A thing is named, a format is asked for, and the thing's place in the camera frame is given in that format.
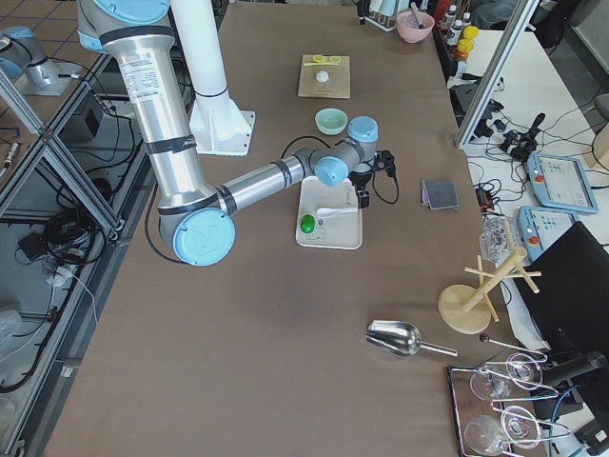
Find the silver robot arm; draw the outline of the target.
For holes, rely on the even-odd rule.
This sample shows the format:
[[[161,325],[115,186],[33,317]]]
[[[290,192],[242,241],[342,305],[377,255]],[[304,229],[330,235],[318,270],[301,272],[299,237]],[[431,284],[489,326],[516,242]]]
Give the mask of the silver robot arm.
[[[119,66],[161,192],[161,237],[186,264],[229,253],[235,212],[308,176],[335,187],[375,156],[377,122],[358,116],[331,148],[299,149],[214,187],[201,155],[246,152],[254,116],[229,96],[210,3],[81,1],[77,11],[81,44]]]

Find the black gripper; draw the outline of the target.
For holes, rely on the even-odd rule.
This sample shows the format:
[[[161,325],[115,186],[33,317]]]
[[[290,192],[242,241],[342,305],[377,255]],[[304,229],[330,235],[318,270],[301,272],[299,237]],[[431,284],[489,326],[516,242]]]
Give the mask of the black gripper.
[[[369,206],[370,194],[369,191],[366,189],[366,186],[368,182],[372,179],[372,177],[373,169],[368,169],[366,171],[353,170],[348,175],[349,180],[357,190],[358,207],[360,209],[365,209]]]

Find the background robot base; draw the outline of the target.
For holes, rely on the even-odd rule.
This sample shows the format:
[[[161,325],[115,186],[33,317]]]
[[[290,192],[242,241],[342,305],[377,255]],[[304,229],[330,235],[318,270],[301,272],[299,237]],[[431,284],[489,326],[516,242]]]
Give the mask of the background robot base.
[[[1,70],[26,95],[60,96],[70,81],[25,26],[1,30]]]

